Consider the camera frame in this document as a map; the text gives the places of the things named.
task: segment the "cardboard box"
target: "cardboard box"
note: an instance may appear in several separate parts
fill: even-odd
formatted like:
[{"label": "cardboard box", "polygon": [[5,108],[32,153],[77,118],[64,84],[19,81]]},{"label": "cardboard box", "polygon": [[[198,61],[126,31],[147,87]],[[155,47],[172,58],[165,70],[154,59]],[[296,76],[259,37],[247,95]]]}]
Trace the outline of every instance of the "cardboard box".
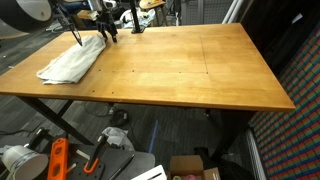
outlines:
[{"label": "cardboard box", "polygon": [[81,10],[80,12],[78,12],[77,16],[80,19],[88,19],[88,20],[95,21],[97,19],[98,12],[97,11],[89,11],[89,10]]},{"label": "cardboard box", "polygon": [[203,170],[203,163],[198,155],[171,157],[168,180],[172,180],[174,176],[180,176],[183,180],[188,175],[194,175],[197,180],[220,180],[218,168]]}]

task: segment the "wooden table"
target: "wooden table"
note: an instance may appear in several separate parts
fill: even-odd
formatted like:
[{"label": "wooden table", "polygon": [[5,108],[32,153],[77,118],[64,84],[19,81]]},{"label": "wooden table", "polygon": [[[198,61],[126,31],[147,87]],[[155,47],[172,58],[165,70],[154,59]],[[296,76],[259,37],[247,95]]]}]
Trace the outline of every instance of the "wooden table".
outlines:
[{"label": "wooden table", "polygon": [[118,32],[118,43],[107,42],[78,84],[43,85],[36,77],[76,44],[67,32],[2,75],[0,94],[20,97],[85,144],[91,142],[37,98],[222,109],[224,126],[231,131],[225,131],[215,157],[228,149],[255,111],[295,108],[241,24]]}]

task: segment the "small hole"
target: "small hole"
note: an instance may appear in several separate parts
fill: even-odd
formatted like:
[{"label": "small hole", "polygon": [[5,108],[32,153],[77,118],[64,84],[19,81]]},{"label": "small hole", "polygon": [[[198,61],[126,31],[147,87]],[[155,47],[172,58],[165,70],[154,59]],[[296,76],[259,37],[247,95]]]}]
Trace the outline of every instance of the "small hole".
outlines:
[{"label": "small hole", "polygon": [[54,167],[53,176],[58,176],[60,173],[60,164],[58,164],[56,167]]},{"label": "small hole", "polygon": [[58,154],[60,154],[61,152],[62,152],[62,148],[59,147],[59,148],[55,151],[55,154],[58,155]]}]

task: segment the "plastic bag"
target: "plastic bag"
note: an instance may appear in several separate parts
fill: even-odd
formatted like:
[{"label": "plastic bag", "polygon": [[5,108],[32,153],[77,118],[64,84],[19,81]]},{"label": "plastic bag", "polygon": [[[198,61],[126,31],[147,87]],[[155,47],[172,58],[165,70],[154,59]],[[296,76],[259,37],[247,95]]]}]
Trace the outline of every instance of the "plastic bag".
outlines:
[{"label": "plastic bag", "polygon": [[[144,16],[142,15],[142,12],[140,12],[140,10],[139,10],[137,12],[139,25],[144,26],[144,27],[148,27],[149,24],[151,23],[151,21],[154,19],[155,14],[156,14],[155,10],[151,9],[147,13],[147,18],[144,18]],[[124,12],[120,18],[120,21],[123,21],[124,17],[126,18],[126,20],[128,22],[124,24],[123,29],[132,28],[134,25],[133,25],[133,21],[132,21],[131,10]]]},{"label": "plastic bag", "polygon": [[109,144],[124,147],[128,151],[135,151],[131,141],[127,137],[128,131],[116,127],[107,127],[102,133],[109,137],[107,140]]}]

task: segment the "white cloth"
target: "white cloth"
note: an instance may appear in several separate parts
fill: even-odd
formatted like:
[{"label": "white cloth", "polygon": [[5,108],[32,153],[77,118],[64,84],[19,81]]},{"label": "white cloth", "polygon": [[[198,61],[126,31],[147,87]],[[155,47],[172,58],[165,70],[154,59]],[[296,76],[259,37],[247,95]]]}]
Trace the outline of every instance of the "white cloth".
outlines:
[{"label": "white cloth", "polygon": [[[144,27],[148,27],[151,23],[151,21],[154,19],[155,16],[155,10],[151,9],[148,11],[147,13],[147,18],[144,18],[144,16],[142,15],[142,13],[140,11],[137,12],[138,15],[138,21],[139,21],[139,25],[140,26],[144,26]],[[132,21],[132,15],[131,15],[131,10],[127,10],[125,11],[121,17],[120,17],[120,21],[123,21],[123,18],[126,18],[126,20],[128,21],[127,23],[124,24],[123,29],[129,29],[129,28],[133,28],[134,24]]]},{"label": "white cloth", "polygon": [[78,83],[106,47],[104,38],[94,35],[82,39],[37,72],[43,84]]}]

